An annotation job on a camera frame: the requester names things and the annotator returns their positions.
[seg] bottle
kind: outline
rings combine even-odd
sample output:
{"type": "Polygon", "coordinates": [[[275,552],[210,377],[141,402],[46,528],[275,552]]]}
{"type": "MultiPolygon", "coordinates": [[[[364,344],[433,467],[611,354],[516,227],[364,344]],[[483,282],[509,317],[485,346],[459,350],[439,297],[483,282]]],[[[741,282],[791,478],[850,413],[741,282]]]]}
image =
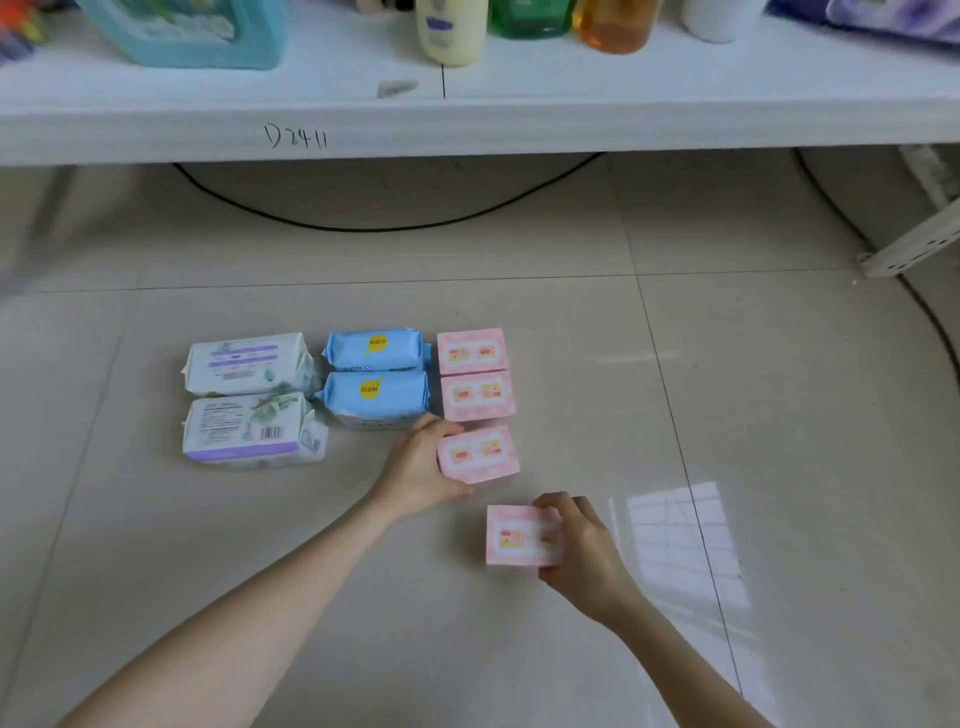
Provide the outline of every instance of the bottle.
{"type": "Polygon", "coordinates": [[[491,24],[504,37],[533,40],[570,30],[571,0],[491,0],[491,24]]]}
{"type": "Polygon", "coordinates": [[[143,65],[275,68],[287,0],[78,0],[120,50],[143,65]]]}
{"type": "Polygon", "coordinates": [[[766,5],[767,0],[684,0],[684,25],[703,40],[730,43],[754,28],[766,5]]]}
{"type": "Polygon", "coordinates": [[[483,51],[489,11],[489,0],[419,0],[420,47],[443,65],[470,65],[483,51]]]}
{"type": "Polygon", "coordinates": [[[658,0],[580,0],[573,27],[580,40],[604,53],[633,53],[650,39],[658,0]]]}

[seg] forearm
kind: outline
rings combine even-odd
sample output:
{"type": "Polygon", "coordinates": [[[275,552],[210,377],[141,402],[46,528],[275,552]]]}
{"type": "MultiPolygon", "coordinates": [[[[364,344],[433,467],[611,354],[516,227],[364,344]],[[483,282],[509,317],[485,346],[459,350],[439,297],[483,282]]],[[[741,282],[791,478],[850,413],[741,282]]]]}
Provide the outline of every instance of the forearm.
{"type": "Polygon", "coordinates": [[[772,728],[644,596],[607,626],[650,675],[680,728],[772,728]]]}
{"type": "Polygon", "coordinates": [[[141,653],[61,728],[249,726],[389,515],[361,500],[141,653]]]}

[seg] pink box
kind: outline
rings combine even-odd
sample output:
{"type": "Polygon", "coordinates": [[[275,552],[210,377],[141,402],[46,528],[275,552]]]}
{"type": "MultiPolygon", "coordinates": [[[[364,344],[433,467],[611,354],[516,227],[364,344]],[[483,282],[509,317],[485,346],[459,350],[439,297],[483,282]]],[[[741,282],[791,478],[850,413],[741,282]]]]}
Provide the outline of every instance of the pink box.
{"type": "Polygon", "coordinates": [[[454,331],[437,334],[437,361],[440,373],[467,375],[507,369],[507,342],[502,328],[454,331]]]}
{"type": "Polygon", "coordinates": [[[470,485],[520,472],[506,425],[444,437],[437,447],[437,458],[444,475],[470,485]]]}
{"type": "Polygon", "coordinates": [[[445,376],[440,383],[444,390],[444,417],[452,422],[490,420],[516,414],[510,372],[445,376]]]}
{"type": "Polygon", "coordinates": [[[487,563],[555,567],[564,555],[562,519],[556,508],[487,506],[487,563]]]}

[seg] hand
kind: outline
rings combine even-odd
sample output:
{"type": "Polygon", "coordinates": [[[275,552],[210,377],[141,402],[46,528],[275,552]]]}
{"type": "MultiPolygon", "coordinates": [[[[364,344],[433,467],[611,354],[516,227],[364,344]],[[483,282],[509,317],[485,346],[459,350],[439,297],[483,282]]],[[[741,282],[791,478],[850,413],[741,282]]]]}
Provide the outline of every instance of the hand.
{"type": "Polygon", "coordinates": [[[441,438],[463,431],[462,425],[429,412],[421,415],[410,431],[394,443],[368,498],[386,508],[392,520],[397,520],[445,500],[472,494],[473,489],[467,483],[446,477],[437,465],[437,445],[441,438]]]}
{"type": "Polygon", "coordinates": [[[610,531],[590,501],[569,493],[546,493],[538,508],[556,508],[564,519],[564,557],[558,567],[540,569],[540,581],[566,597],[587,617],[611,627],[643,595],[623,565],[610,531]]]}

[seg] yellow label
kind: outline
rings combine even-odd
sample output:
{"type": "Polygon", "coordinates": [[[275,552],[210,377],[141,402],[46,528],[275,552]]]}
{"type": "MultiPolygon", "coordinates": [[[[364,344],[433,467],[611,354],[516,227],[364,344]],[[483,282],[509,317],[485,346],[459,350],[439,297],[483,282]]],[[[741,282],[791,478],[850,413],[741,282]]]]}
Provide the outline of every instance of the yellow label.
{"type": "Polygon", "coordinates": [[[381,381],[383,381],[383,377],[380,379],[367,379],[366,381],[360,382],[360,396],[364,400],[375,400],[376,396],[380,394],[381,381]]]}
{"type": "Polygon", "coordinates": [[[370,352],[382,352],[387,348],[387,337],[382,333],[378,333],[370,337],[370,342],[367,344],[367,351],[364,355],[370,352]]]}

